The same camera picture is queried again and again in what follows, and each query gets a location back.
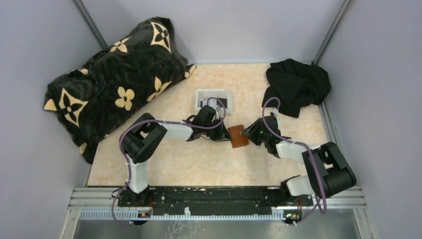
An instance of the beige floor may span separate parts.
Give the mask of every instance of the beige floor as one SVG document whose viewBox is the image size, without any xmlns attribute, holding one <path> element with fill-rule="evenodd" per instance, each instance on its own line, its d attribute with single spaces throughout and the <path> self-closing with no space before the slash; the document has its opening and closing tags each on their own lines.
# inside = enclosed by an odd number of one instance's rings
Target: beige floor
<svg viewBox="0 0 422 239">
<path fill-rule="evenodd" d="M 268 64 L 197 66 L 187 80 L 153 99 L 99 144 L 88 185 L 123 185 L 127 168 L 118 149 L 120 135 L 145 112 L 156 119 L 175 121 L 195 114 L 196 89 L 230 91 L 234 112 L 226 117 L 226 127 L 249 126 L 261 116 L 261 102 L 268 87 L 265 78 L 268 67 Z M 279 116 L 283 135 L 306 143 L 327 141 L 318 106 L 302 108 L 298 119 Z M 233 149 L 230 142 L 202 138 L 193 142 L 163 141 L 148 161 L 148 181 L 156 186 L 279 185 L 298 174 L 306 174 L 303 165 L 270 155 L 264 145 L 258 147 L 250 143 Z"/>
</svg>

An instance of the brown sponge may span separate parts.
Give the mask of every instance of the brown sponge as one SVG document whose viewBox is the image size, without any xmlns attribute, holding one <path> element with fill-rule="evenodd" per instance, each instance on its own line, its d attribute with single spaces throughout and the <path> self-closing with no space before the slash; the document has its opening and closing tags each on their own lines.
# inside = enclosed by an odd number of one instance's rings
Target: brown sponge
<svg viewBox="0 0 422 239">
<path fill-rule="evenodd" d="M 239 148 L 249 144 L 248 137 L 242 133 L 244 129 L 245 127 L 242 124 L 227 129 L 231 136 L 231 146 L 233 148 Z"/>
</svg>

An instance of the aluminum frame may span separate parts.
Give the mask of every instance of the aluminum frame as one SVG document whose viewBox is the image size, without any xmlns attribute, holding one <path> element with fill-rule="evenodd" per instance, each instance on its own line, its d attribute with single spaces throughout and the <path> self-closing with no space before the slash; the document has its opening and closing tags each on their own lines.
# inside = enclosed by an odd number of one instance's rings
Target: aluminum frame
<svg viewBox="0 0 422 239">
<path fill-rule="evenodd" d="M 100 31 L 96 27 L 93 19 L 89 15 L 88 10 L 85 8 L 82 0 L 72 0 L 75 3 L 75 6 L 81 13 L 82 18 L 85 23 L 93 33 L 95 39 L 99 43 L 100 47 L 105 48 L 107 46 L 104 41 Z M 312 64 L 318 64 L 323 53 L 325 52 L 328 44 L 333 37 L 335 31 L 337 30 L 341 20 L 346 14 L 347 10 L 350 8 L 353 0 L 345 0 L 342 7 L 340 8 L 339 13 L 337 14 L 333 24 L 331 25 L 330 30 L 328 31 L 320 49 L 318 50 L 315 59 L 312 61 Z M 330 115 L 330 111 L 327 103 L 324 101 L 323 104 L 319 107 L 321 118 L 324 124 L 324 129 L 327 135 L 327 139 L 335 142 L 340 149 L 341 143 L 336 132 L 336 127 Z M 110 188 L 86 188 L 91 167 L 87 170 L 84 187 L 85 188 L 75 188 L 68 206 L 66 217 L 63 223 L 62 231 L 60 233 L 61 239 L 72 239 L 77 228 L 78 220 L 110 220 L 110 211 L 113 198 L 111 197 L 111 192 L 117 187 Z M 377 239 L 379 238 L 378 233 L 374 227 L 372 218 L 370 217 L 369 210 L 364 198 L 362 188 L 360 186 L 352 187 L 348 190 L 345 190 L 339 194 L 336 194 L 327 199 L 327 207 L 329 210 L 342 210 L 342 209 L 352 209 L 356 224 L 359 230 L 360 237 L 362 239 Z M 139 208 L 120 208 L 115 206 L 116 216 L 119 219 L 130 219 L 134 217 L 140 211 L 148 211 L 148 207 L 139 207 Z M 281 210 L 296 209 L 296 207 L 277 207 L 273 209 L 273 217 L 277 217 L 280 214 Z M 246 217 L 234 217 L 236 220 L 259 220 L 260 217 L 255 216 L 246 216 Z M 182 216 L 155 216 L 153 220 L 229 220 L 230 217 L 195 217 L 190 216 L 185 212 L 185 215 Z"/>
</svg>

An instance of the metal pole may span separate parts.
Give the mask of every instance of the metal pole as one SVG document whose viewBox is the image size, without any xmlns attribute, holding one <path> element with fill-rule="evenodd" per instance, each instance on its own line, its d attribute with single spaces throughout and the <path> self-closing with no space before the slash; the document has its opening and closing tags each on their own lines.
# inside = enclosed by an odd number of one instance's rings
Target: metal pole
<svg viewBox="0 0 422 239">
<path fill-rule="evenodd" d="M 75 4 L 76 8 L 81 13 L 81 16 L 84 18 L 85 23 L 90 28 L 91 32 L 93 33 L 95 39 L 97 40 L 98 44 L 102 49 L 107 47 L 106 41 L 104 41 L 103 36 L 101 36 L 100 31 L 98 30 L 97 26 L 94 23 L 94 20 L 91 18 L 88 10 L 86 9 L 85 5 L 82 3 L 82 0 L 72 0 Z"/>
<path fill-rule="evenodd" d="M 334 22 L 331 25 L 330 30 L 328 31 L 327 35 L 325 36 L 324 41 L 322 42 L 321 47 L 318 50 L 318 53 L 316 54 L 314 60 L 312 61 L 313 65 L 317 65 L 319 60 L 321 59 L 323 53 L 325 52 L 325 49 L 327 48 L 332 36 L 334 35 L 335 31 L 337 30 L 338 25 L 340 24 L 341 20 L 343 19 L 344 15 L 346 14 L 346 11 L 351 6 L 353 0 L 345 0 L 343 2 L 343 5 L 340 8 L 340 11 L 338 12 L 337 16 L 335 17 Z"/>
</svg>

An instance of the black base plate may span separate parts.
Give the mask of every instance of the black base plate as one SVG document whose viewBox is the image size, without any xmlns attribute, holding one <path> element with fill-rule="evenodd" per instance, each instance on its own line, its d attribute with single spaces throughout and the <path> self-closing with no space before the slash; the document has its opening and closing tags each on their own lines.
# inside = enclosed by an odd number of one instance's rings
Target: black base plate
<svg viewBox="0 0 422 239">
<path fill-rule="evenodd" d="M 130 188 L 118 199 L 119 207 L 149 207 L 154 215 L 183 215 L 189 207 L 191 215 L 270 215 L 271 207 L 299 206 L 299 198 L 281 201 L 278 187 L 149 187 L 139 195 Z M 300 196 L 303 206 L 312 206 L 312 199 Z"/>
</svg>

